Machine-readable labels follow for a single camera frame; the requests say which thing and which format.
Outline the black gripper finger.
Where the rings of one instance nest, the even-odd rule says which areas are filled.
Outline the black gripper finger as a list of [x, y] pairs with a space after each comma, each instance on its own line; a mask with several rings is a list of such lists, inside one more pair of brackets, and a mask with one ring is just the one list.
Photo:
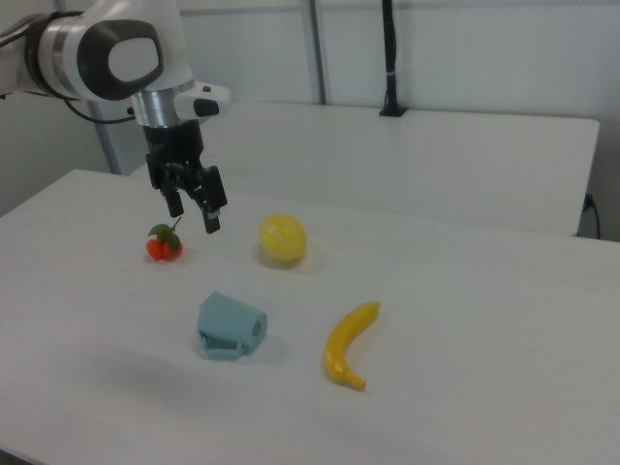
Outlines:
[[184, 207], [179, 189], [183, 186], [182, 179], [177, 170], [164, 169], [162, 178], [162, 194], [166, 200], [171, 217], [179, 217], [184, 213]]
[[228, 204], [219, 169], [189, 168], [185, 173], [185, 192], [200, 208], [207, 234], [220, 230], [220, 210]]

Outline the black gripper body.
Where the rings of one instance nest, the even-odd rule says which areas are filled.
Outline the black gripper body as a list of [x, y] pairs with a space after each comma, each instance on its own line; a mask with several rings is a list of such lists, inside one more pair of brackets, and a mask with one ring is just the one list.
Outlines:
[[142, 129], [148, 147], [146, 165], [152, 187], [162, 190], [167, 177], [170, 181], [179, 178], [182, 186], [197, 187], [203, 151], [199, 122], [191, 120], [176, 126], [144, 126]]

